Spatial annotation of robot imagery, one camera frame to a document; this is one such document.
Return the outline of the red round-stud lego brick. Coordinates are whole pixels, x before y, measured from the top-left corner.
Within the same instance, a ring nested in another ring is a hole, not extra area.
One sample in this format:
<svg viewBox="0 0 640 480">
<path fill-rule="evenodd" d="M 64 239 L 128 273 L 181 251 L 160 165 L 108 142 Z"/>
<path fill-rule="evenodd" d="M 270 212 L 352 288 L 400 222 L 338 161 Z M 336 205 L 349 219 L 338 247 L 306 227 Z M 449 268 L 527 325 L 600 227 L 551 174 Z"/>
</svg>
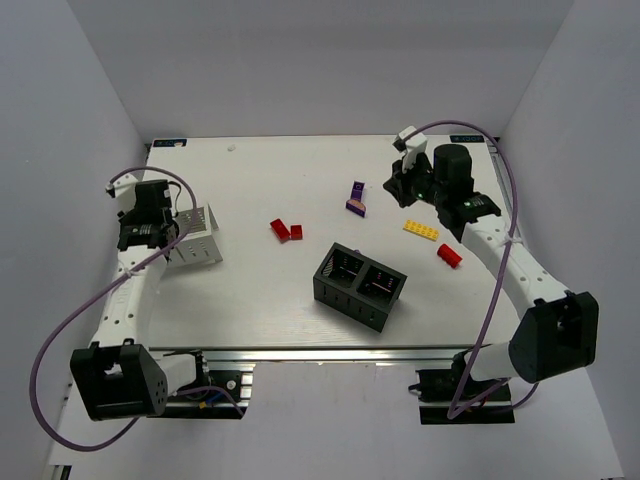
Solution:
<svg viewBox="0 0 640 480">
<path fill-rule="evenodd" d="M 447 244 L 439 246 L 437 256 L 452 269 L 457 269 L 462 262 L 462 257 Z"/>
</svg>

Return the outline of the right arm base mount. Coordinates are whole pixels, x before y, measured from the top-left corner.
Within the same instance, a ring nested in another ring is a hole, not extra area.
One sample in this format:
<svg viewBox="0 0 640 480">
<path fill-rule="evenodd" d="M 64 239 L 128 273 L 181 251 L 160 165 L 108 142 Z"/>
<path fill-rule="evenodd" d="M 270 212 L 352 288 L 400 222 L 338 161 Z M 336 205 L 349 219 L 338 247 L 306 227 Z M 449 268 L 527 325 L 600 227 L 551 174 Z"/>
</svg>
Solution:
<svg viewBox="0 0 640 480">
<path fill-rule="evenodd" d="M 515 415 L 511 409 L 511 391 L 507 385 L 475 402 L 453 420 L 447 417 L 466 366 L 466 353 L 468 351 L 456 354 L 451 366 L 446 369 L 416 371 L 418 381 L 410 385 L 408 391 L 418 398 L 420 423 L 423 426 L 513 424 Z"/>
</svg>

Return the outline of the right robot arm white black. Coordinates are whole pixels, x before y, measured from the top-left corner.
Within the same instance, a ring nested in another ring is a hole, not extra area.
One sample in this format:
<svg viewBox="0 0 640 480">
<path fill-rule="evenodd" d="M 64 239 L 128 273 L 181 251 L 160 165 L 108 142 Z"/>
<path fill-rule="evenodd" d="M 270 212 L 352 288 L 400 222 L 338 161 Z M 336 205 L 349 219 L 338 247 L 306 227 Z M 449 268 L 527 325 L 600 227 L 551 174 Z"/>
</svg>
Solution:
<svg viewBox="0 0 640 480">
<path fill-rule="evenodd" d="M 454 377 L 464 386 L 520 378 L 535 384 L 591 365 L 596 357 L 599 305 L 555 279 L 511 233 L 500 208 L 475 190 L 472 158 L 461 144 L 396 141 L 401 159 L 383 187 L 401 207 L 432 205 L 441 225 L 492 274 L 519 324 L 512 338 L 455 356 Z"/>
</svg>

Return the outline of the small red lego brick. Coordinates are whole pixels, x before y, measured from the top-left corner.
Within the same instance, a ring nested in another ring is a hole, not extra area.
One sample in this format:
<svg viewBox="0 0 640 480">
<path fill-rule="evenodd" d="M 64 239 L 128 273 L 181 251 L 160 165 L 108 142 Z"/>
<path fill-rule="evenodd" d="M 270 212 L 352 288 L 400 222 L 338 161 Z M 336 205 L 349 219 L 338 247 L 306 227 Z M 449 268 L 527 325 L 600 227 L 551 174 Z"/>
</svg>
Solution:
<svg viewBox="0 0 640 480">
<path fill-rule="evenodd" d="M 292 240 L 302 240 L 303 239 L 303 227 L 299 224 L 295 224 L 291 226 L 290 230 L 290 238 Z"/>
</svg>

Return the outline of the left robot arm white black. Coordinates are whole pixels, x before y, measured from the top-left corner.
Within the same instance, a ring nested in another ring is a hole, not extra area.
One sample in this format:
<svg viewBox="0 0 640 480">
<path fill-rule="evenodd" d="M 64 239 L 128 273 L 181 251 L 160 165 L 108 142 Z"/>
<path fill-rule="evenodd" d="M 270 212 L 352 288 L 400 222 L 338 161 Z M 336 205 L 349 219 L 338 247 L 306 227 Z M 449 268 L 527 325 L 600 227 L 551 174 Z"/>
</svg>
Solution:
<svg viewBox="0 0 640 480">
<path fill-rule="evenodd" d="M 179 233 L 169 183 L 118 181 L 110 191 L 122 208 L 115 275 L 123 282 L 108 294 L 89 346 L 74 350 L 70 359 L 74 382 L 94 421 L 160 416 L 169 396 L 202 378 L 196 354 L 156 360 L 146 348 L 169 263 L 163 249 Z"/>
</svg>

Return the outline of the long red lego brick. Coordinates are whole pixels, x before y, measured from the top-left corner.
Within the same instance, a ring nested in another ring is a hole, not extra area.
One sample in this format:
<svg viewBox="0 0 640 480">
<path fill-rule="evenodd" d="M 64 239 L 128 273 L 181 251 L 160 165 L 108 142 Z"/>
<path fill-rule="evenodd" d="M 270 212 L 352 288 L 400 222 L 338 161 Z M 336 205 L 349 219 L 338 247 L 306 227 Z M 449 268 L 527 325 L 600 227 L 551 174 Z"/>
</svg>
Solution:
<svg viewBox="0 0 640 480">
<path fill-rule="evenodd" d="M 275 220 L 271 221 L 270 228 L 281 243 L 288 241 L 291 237 L 291 233 L 288 227 L 280 218 L 276 218 Z"/>
</svg>

